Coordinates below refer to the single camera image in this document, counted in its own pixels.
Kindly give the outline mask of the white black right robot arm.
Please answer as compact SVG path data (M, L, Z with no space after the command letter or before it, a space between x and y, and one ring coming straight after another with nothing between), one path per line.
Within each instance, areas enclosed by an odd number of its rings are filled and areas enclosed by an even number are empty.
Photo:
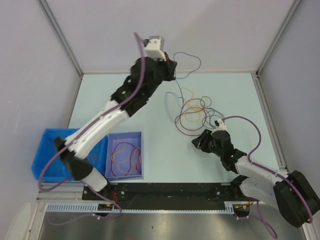
M299 171L270 168L235 148L226 130L204 130L191 141L199 150L215 154L227 171L238 174L231 196L242 201L252 197L275 208L292 226L299 228L320 210L320 199L307 178Z

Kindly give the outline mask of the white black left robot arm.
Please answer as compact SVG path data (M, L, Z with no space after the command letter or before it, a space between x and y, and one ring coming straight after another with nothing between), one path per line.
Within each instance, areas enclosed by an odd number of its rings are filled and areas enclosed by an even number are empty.
M111 188L107 178L88 161L90 151L114 128L145 106L163 81L175 80L177 65L169 57L165 60L137 59L123 84L92 120L68 137L54 140L61 162L71 176L91 187L98 199L107 199Z

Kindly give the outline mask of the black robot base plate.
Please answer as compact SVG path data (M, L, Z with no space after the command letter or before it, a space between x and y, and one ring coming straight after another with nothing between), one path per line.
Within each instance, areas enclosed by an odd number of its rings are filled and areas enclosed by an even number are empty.
M99 192L125 207L209 206L224 202L253 204L233 183L113 183Z

